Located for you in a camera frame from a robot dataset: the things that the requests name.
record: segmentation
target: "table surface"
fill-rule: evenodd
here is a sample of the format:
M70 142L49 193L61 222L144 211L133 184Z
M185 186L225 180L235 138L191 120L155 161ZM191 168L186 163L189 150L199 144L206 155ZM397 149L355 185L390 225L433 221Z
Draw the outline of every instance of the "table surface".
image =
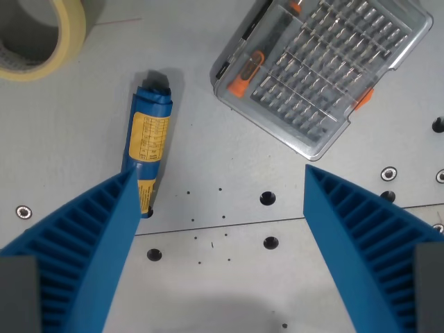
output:
M211 321L211 314L236 301L251 310L253 322L261 311L275 311L264 320L287 321L293 332L352 332L302 219L307 161L212 93L214 63L258 3L84 1L89 33L74 61L39 81L0 80L0 247L118 173L132 94L147 76L169 82L174 106L154 214L141 220L106 332L199 332L195 325L208 321L199 329L219 332L222 317ZM427 206L422 212L435 224L441 207L435 204L444 203L444 185L435 180L444 169L444 134L431 130L433 120L444 116L444 44L437 42L444 3L422 4L435 19L430 33L383 77L372 101L351 116L348 129L314 165L376 194L394 191L401 207ZM380 178L388 166L398 170L392 182ZM260 203L264 191L275 193L275 204ZM29 206L33 217L19 220L18 205ZM177 230L193 231L157 234ZM229 238L221 236L224 230ZM263 238L276 232L287 241L264 253ZM211 247L210 239L225 243ZM158 263L146 258L154 247L166 248ZM246 288L257 276L263 277ZM217 294L220 302L210 306ZM202 312L184 309L189 301Z

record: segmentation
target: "clear plastic case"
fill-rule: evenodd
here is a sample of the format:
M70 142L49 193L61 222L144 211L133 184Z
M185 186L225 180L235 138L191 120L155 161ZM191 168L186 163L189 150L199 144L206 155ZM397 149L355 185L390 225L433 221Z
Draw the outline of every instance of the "clear plastic case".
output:
M432 23L413 0L275 0L229 57L214 93L318 160Z

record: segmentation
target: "tape roll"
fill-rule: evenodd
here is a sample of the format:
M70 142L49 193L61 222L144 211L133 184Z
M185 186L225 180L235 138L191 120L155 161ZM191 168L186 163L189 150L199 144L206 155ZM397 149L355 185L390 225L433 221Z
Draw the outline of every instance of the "tape roll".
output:
M0 41L0 78L30 81L43 78L80 52L86 34L80 0L50 0L58 21L58 41L48 60L38 62L13 53Z

